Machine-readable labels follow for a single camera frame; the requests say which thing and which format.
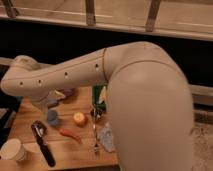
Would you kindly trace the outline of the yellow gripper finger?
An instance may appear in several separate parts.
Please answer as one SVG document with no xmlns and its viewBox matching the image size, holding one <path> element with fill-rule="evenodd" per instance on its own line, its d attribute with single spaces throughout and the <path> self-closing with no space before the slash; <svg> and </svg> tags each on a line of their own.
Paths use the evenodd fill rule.
<svg viewBox="0 0 213 171">
<path fill-rule="evenodd" d="M 63 100 L 65 98 L 65 95 L 57 90 L 51 91 L 50 94 L 55 100 Z"/>
</svg>

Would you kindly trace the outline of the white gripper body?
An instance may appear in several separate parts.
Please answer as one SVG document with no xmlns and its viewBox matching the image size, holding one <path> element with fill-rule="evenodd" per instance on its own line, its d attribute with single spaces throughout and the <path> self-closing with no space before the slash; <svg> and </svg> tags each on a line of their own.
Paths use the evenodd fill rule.
<svg viewBox="0 0 213 171">
<path fill-rule="evenodd" d="M 43 97 L 41 99 L 31 99 L 31 103 L 42 113 L 46 113 L 49 108 L 50 99 L 48 97 Z"/>
</svg>

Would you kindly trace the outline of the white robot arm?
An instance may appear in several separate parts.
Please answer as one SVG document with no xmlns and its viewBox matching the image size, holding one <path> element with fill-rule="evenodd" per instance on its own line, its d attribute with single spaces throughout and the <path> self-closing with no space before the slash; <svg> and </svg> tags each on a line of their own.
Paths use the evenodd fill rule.
<svg viewBox="0 0 213 171">
<path fill-rule="evenodd" d="M 41 68 L 16 57 L 1 81 L 12 96 L 42 107 L 51 90 L 107 86 L 107 114 L 122 171 L 192 171 L 193 99 L 164 49 L 149 42 L 104 48 Z"/>
</svg>

